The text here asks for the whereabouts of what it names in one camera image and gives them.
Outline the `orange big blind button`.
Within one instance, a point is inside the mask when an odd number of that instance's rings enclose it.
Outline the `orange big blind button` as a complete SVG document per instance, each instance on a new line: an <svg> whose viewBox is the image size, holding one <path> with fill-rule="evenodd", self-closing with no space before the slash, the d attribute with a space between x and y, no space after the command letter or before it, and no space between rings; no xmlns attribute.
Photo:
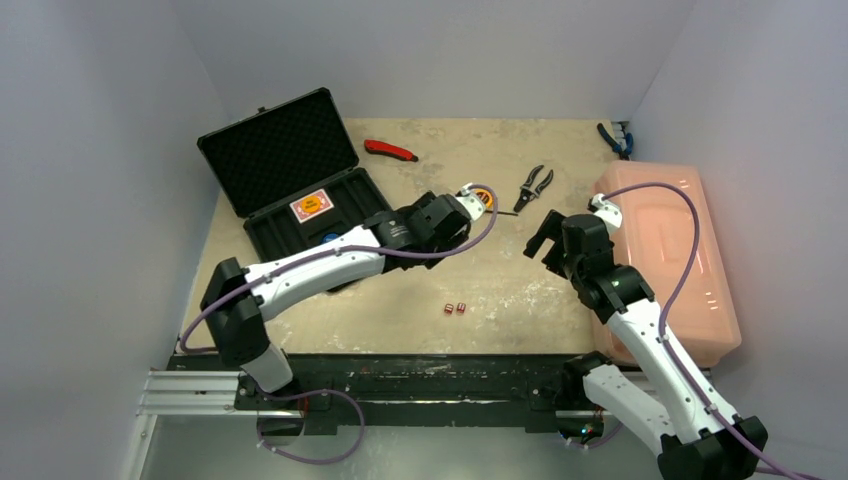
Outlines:
<svg viewBox="0 0 848 480"><path fill-rule="evenodd" d="M322 195L310 195L300 202L300 209L306 214L314 214L324 208L325 198Z"/></svg>

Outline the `red playing card deck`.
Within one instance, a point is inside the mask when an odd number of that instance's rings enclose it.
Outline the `red playing card deck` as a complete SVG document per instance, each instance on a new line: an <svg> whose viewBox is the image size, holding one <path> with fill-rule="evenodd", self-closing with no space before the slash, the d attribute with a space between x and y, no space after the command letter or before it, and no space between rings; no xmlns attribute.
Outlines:
<svg viewBox="0 0 848 480"><path fill-rule="evenodd" d="M295 219L303 224L335 208L325 189L315 190L289 203Z"/></svg>

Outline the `black poker set case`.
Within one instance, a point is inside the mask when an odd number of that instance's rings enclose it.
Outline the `black poker set case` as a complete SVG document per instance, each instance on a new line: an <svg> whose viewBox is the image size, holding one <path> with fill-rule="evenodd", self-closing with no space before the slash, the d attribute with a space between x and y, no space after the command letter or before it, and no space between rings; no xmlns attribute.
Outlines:
<svg viewBox="0 0 848 480"><path fill-rule="evenodd" d="M321 245L391 205L348 135L329 89L208 133L197 147L262 262ZM325 189L335 208L300 224L289 203Z"/></svg>

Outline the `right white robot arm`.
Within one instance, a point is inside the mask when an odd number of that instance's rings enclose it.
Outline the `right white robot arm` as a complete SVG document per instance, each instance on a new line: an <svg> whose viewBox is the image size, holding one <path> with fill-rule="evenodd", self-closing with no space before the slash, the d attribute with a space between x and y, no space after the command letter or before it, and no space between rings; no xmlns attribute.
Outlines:
<svg viewBox="0 0 848 480"><path fill-rule="evenodd" d="M661 323L660 304L640 272L615 262L607 225L597 213L552 210L527 242L532 258L543 243L546 269L570 281L580 302L626 346L653 387L626 378L604 354L567 361L561 392L576 407L590 402L612 413L655 455L665 479L747 479L758 467L768 432L741 417L706 379Z"/></svg>

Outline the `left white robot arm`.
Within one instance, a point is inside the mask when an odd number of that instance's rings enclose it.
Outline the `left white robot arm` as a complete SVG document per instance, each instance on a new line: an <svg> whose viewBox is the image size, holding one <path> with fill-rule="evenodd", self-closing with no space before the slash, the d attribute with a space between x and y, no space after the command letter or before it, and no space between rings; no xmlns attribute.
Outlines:
<svg viewBox="0 0 848 480"><path fill-rule="evenodd" d="M454 195L428 192L289 257L249 266L225 259L213 270L199 320L221 363L250 376L272 408L287 408L297 399L298 382L287 355L272 344L267 321L337 287L397 269L433 268L473 245L471 227L486 211L468 187Z"/></svg>

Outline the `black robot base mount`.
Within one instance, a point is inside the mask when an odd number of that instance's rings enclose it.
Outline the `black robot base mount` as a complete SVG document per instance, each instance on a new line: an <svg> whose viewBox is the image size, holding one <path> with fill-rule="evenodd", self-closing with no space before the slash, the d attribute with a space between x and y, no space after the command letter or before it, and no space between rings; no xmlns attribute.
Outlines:
<svg viewBox="0 0 848 480"><path fill-rule="evenodd" d="M294 381L270 395L240 375L235 407L305 417L308 434L340 426L519 428L576 441L611 415L573 390L568 354L292 354Z"/></svg>

